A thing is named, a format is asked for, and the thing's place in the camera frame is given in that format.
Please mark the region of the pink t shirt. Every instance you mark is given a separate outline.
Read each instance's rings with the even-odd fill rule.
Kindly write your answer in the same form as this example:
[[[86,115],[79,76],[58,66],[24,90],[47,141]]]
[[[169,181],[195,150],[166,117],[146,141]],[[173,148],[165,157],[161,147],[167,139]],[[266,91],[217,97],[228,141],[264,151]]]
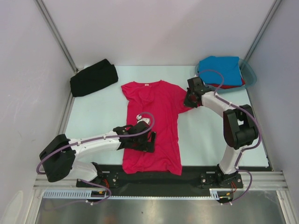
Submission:
[[[165,172],[182,174],[178,144],[178,116],[190,110],[184,106],[186,91],[180,86],[160,80],[153,83],[130,82],[121,86],[128,100],[127,124],[132,125],[141,112],[151,113],[156,133],[154,152],[125,149],[122,168],[127,174]]]

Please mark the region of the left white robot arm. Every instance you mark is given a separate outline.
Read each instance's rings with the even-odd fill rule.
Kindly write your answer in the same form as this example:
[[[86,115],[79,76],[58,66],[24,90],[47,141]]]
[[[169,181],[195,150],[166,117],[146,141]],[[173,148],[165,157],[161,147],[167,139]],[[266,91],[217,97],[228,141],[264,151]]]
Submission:
[[[88,183],[97,187],[105,181],[100,165],[93,160],[83,162],[82,159],[122,149],[153,153],[157,134],[151,128],[147,121],[142,120],[134,126],[118,126],[90,139],[69,139],[60,134],[39,154],[37,172],[46,175],[48,182],[76,179],[78,187]]]

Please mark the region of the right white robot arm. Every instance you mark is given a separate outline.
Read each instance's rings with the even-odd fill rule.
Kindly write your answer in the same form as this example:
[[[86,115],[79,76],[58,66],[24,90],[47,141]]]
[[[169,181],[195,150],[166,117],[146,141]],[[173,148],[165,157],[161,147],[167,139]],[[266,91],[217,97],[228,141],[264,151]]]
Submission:
[[[238,175],[243,152],[254,149],[259,129],[250,105],[236,106],[207,87],[200,77],[187,80],[184,105],[190,108],[204,106],[223,119],[223,136],[227,144],[224,156],[217,165],[214,183],[227,187]]]

